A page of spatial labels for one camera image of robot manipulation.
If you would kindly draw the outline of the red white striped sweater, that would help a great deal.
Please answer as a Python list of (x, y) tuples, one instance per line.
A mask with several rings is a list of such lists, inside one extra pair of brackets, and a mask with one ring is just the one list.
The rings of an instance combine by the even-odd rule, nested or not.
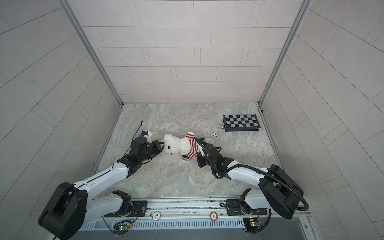
[(184, 161), (190, 161), (192, 159), (196, 159), (198, 157), (198, 153), (200, 153), (199, 145), (195, 140), (195, 134), (192, 132), (188, 132), (186, 135), (187, 140), (189, 141), (190, 150), (182, 155), (182, 159)]

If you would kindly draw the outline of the white teddy bear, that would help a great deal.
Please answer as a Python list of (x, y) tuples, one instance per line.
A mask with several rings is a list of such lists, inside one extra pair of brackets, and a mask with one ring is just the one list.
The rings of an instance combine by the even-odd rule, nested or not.
[(182, 157), (182, 155), (186, 154), (190, 150), (189, 141), (187, 140), (186, 136), (183, 138), (178, 138), (173, 135), (166, 134), (164, 135), (162, 142), (164, 142), (164, 151), (170, 155), (181, 155)]

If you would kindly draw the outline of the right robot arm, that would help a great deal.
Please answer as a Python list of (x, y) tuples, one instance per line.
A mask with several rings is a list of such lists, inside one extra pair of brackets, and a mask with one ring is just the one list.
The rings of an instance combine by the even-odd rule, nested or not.
[(220, 147), (198, 140), (199, 167), (209, 166), (213, 176), (248, 183), (260, 189), (260, 193), (246, 189), (234, 209), (245, 215), (255, 214), (258, 209), (274, 210), (281, 217), (290, 220), (296, 211), (308, 211), (304, 191), (288, 174), (277, 165), (256, 168), (241, 164), (221, 155)]

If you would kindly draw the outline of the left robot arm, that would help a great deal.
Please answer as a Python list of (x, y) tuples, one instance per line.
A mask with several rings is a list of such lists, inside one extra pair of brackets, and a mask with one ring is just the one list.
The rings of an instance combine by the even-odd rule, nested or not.
[(83, 224), (99, 217), (136, 215), (131, 196), (123, 191), (114, 191), (98, 199), (95, 197), (133, 175), (143, 162), (152, 160), (163, 149), (163, 142), (155, 140), (149, 143), (148, 138), (137, 137), (131, 142), (129, 153), (109, 168), (74, 184), (64, 182), (58, 185), (38, 219), (39, 226), (60, 240), (68, 240)]

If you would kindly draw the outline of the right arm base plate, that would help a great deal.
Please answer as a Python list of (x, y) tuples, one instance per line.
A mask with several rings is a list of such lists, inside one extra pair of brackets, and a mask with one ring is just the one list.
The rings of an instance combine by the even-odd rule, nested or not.
[(220, 207), (226, 209), (228, 216), (267, 216), (267, 209), (251, 209), (245, 203), (235, 199), (225, 200)]

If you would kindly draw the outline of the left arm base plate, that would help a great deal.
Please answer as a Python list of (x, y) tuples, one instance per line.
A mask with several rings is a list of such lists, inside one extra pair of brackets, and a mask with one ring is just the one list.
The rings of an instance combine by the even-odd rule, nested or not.
[(106, 218), (133, 218), (144, 217), (146, 214), (148, 202), (147, 201), (131, 201), (130, 206), (123, 204), (123, 206), (116, 213), (109, 213), (104, 215)]

